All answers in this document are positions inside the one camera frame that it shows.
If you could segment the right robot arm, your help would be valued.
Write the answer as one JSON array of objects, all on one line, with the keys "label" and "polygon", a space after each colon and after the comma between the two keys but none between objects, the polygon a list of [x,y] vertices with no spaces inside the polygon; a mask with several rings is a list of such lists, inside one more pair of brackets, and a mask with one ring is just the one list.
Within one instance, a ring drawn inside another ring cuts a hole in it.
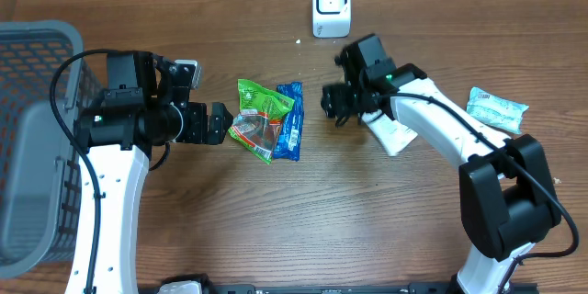
[{"label": "right robot arm", "polygon": [[460,217],[471,248],[443,290],[537,292],[511,279],[563,216],[541,144],[476,120],[420,68],[396,66],[374,34],[343,47],[334,62],[344,78],[323,87],[321,105],[337,125],[353,115],[391,119],[415,131],[458,170]]}]

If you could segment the blue snack wrapper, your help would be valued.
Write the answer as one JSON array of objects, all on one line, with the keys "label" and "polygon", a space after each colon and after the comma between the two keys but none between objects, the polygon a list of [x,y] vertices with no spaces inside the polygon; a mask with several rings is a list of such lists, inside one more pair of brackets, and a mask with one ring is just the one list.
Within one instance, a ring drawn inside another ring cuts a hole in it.
[{"label": "blue snack wrapper", "polygon": [[277,91],[294,100],[293,108],[284,117],[277,145],[273,152],[274,159],[300,159],[301,135],[304,120],[304,104],[302,82],[278,85]]}]

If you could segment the green snack bag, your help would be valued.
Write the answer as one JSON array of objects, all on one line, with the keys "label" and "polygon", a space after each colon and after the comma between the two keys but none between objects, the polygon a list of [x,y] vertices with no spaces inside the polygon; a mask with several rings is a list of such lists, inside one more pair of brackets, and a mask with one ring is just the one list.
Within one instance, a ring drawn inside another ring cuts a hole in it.
[{"label": "green snack bag", "polygon": [[294,100],[251,80],[238,80],[240,110],[229,134],[254,156],[271,164],[284,117]]}]

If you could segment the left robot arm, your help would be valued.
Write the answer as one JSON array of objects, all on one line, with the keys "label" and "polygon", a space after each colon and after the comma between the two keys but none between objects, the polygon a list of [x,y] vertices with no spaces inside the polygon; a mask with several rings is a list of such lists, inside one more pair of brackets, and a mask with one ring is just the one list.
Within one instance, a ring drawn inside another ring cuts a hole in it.
[{"label": "left robot arm", "polygon": [[202,75],[195,60],[104,49],[107,88],[64,131],[79,155],[81,202],[69,293],[136,293],[141,192],[152,149],[219,145],[232,124],[222,103],[189,97]]}]

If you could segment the light teal tissue pack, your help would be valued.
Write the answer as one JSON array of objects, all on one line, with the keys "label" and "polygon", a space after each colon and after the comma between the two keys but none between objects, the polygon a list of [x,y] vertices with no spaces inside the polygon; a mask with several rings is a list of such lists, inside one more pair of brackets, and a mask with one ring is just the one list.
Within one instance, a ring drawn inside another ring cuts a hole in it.
[{"label": "light teal tissue pack", "polygon": [[526,104],[492,95],[477,86],[471,88],[466,106],[467,113],[476,120],[514,134],[522,133],[521,124],[528,109]]}]

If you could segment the white tube gold cap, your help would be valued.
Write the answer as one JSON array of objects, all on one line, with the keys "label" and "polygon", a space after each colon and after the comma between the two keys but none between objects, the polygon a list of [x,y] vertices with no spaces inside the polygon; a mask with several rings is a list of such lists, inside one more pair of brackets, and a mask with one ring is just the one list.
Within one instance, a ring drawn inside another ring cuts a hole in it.
[{"label": "white tube gold cap", "polygon": [[361,121],[367,124],[386,154],[391,157],[397,156],[418,136],[414,130],[395,119],[390,119],[381,110],[364,113]]}]

